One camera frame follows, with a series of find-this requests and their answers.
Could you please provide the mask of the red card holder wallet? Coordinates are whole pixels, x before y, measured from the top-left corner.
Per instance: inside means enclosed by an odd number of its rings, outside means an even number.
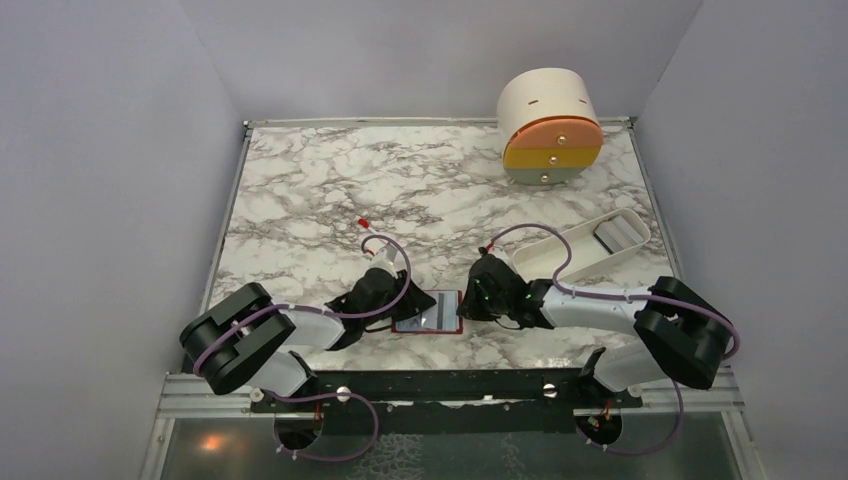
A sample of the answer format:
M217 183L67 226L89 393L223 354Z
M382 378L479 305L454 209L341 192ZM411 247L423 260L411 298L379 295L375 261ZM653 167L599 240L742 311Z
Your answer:
M463 319L457 314L462 293L459 290L429 290L426 294L435 300L435 305L417 316L394 321L390 331L395 334L462 334Z

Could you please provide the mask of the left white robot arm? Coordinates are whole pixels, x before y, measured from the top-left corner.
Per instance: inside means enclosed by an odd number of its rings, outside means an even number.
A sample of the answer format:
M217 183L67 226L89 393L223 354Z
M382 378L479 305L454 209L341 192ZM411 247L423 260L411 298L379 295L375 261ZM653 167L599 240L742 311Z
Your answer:
M313 401L314 376L297 346L342 350L379 321L403 321L434 307L435 299L407 274L372 267L353 288L323 306L276 304L258 282L248 283L191 321L179 343L193 373L217 395L253 385L274 391L298 411Z

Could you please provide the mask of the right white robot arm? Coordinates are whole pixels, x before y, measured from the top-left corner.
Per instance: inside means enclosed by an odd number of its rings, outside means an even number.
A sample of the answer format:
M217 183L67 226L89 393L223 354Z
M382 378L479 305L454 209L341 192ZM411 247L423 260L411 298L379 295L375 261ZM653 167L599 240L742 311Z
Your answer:
M677 278L635 290L579 289L551 279L525 280L485 254L469 271L457 313L468 320L507 317L522 328L594 328L635 341L592 354L577 380L579 398L600 407L632 385L667 377L692 389L713 386L736 347L729 320Z

